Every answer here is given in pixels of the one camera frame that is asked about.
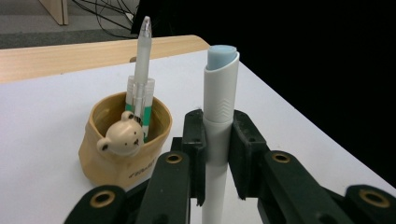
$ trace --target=floor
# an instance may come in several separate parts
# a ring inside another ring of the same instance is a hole
[[[78,2],[95,10],[93,4]],[[119,12],[98,7],[98,14],[105,20],[84,10],[72,0],[68,0],[67,6],[69,24],[59,25],[39,0],[2,0],[0,49],[135,38],[127,29],[130,29],[131,22]]]

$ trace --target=bear ear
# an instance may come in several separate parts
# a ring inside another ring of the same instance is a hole
[[[109,144],[110,144],[110,139],[102,138],[96,143],[96,149],[98,151],[106,151],[108,149]]]

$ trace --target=black background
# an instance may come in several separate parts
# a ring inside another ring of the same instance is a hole
[[[396,187],[394,5],[349,0],[172,4],[171,35],[236,46],[244,65]]]

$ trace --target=light blue marker cap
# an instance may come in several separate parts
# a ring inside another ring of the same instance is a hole
[[[236,47],[214,45],[207,51],[207,70],[216,70],[232,62],[236,57]]]

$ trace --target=white marker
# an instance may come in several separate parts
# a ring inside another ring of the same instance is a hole
[[[207,161],[203,224],[221,223],[238,65],[239,52],[235,47],[209,48],[204,78]]]

